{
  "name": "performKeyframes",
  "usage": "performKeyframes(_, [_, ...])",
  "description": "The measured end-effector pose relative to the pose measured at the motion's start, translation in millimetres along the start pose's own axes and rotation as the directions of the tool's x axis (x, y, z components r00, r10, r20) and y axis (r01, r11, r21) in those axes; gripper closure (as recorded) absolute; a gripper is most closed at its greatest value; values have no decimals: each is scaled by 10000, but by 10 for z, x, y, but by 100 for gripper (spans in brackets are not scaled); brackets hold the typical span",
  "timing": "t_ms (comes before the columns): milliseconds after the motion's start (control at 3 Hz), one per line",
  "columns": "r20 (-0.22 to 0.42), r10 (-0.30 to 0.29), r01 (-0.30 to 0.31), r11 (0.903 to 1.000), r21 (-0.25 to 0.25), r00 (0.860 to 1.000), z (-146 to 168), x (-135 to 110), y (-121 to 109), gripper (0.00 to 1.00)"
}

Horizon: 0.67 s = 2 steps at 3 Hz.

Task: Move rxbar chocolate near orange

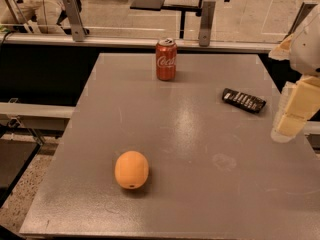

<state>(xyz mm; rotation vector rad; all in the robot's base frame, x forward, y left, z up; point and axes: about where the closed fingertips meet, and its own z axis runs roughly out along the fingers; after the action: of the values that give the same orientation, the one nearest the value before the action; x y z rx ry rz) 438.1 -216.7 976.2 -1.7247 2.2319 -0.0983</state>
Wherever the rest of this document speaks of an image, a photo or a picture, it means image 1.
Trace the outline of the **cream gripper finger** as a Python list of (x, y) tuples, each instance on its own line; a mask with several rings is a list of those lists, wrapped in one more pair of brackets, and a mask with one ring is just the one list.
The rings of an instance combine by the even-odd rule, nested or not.
[(278, 61), (288, 60), (292, 38), (292, 34), (287, 36), (280, 44), (269, 52), (268, 57)]
[(274, 117), (275, 138), (295, 138), (320, 109), (320, 79), (303, 75), (282, 89)]

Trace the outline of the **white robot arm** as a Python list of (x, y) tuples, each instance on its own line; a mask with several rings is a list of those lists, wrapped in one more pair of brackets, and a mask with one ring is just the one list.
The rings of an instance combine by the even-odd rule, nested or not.
[(302, 131), (320, 110), (320, 5), (315, 5), (297, 28), (269, 52), (275, 60), (288, 60), (301, 74), (286, 82), (280, 95), (271, 138), (286, 143)]

